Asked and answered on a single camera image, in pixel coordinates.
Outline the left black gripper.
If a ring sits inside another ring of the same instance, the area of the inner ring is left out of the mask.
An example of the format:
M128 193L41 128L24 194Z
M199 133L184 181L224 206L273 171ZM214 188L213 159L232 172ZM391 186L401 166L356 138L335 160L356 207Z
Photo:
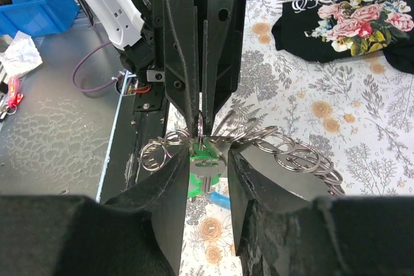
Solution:
M163 83L192 137L212 132L237 90L246 0L132 0L144 24L125 63L145 83Z

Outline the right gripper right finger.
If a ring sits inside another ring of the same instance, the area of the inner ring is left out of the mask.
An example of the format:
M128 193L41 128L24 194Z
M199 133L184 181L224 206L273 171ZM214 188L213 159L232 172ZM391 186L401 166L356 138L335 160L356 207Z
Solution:
M413 198L304 200L228 153L236 255L244 275L412 275Z

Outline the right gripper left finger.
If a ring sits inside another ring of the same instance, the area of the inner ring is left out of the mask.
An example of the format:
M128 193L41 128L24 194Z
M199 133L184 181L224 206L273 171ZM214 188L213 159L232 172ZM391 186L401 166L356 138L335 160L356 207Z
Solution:
M1 197L2 275L177 275L190 156L99 204L86 196Z

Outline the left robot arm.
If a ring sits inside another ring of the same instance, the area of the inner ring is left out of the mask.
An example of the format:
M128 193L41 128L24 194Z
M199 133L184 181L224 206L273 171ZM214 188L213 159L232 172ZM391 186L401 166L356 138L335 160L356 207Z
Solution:
M162 83L191 136L212 133L237 90L246 0L86 0L122 63Z

